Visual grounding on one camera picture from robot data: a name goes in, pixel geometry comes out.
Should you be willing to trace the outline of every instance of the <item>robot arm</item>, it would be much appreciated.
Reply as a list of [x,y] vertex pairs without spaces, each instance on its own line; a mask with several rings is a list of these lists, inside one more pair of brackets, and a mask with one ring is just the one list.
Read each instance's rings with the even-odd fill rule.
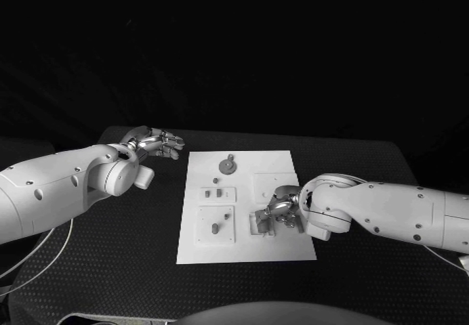
[[296,224],[302,218],[312,237],[329,240],[332,232],[349,231],[354,219],[374,235],[469,253],[469,197],[460,194],[342,174],[323,174],[287,192],[255,213],[260,231],[267,218],[289,216]]
[[95,145],[27,160],[0,172],[0,244],[39,234],[81,215],[134,184],[147,189],[149,155],[179,158],[183,140],[139,127],[120,144]]

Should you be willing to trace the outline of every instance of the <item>gray fabric surface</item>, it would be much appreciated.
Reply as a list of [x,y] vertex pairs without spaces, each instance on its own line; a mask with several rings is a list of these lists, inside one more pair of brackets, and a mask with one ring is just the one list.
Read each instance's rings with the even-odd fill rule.
[[[120,141],[111,127],[100,143]],[[75,219],[56,264],[10,296],[13,324],[55,324],[74,312],[179,319],[250,301],[302,301],[365,313],[397,324],[466,324],[469,282],[424,248],[377,237],[354,222],[346,234],[313,240],[317,261],[176,265],[189,151],[290,150],[300,184],[322,173],[416,184],[387,142],[242,133],[173,131],[186,140],[179,161],[150,157],[152,186],[101,201]],[[23,283],[55,257],[61,226],[26,263]],[[446,253],[456,261],[456,255]]]

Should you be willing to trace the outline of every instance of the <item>table surface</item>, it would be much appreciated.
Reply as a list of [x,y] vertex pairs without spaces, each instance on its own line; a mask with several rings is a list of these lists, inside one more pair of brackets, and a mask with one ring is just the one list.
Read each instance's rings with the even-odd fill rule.
[[[131,127],[111,127],[111,144]],[[69,313],[179,319],[251,301],[303,301],[354,310],[397,324],[466,324],[469,279],[416,244],[374,236],[352,223],[328,242],[313,239],[317,261],[176,265],[189,151],[290,150],[300,184],[322,173],[417,185],[394,144],[348,139],[169,130],[186,140],[177,161],[144,161],[156,172],[75,218],[53,266],[10,295],[13,324],[55,324]],[[22,284],[62,247],[62,225],[17,276]],[[443,252],[456,261],[456,254]]]

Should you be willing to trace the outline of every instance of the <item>dark curtain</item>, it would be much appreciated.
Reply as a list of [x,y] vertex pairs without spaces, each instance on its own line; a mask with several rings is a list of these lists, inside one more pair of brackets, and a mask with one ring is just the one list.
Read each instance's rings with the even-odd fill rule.
[[0,135],[56,150],[110,125],[385,140],[421,185],[469,192],[463,14],[120,8],[7,30]]

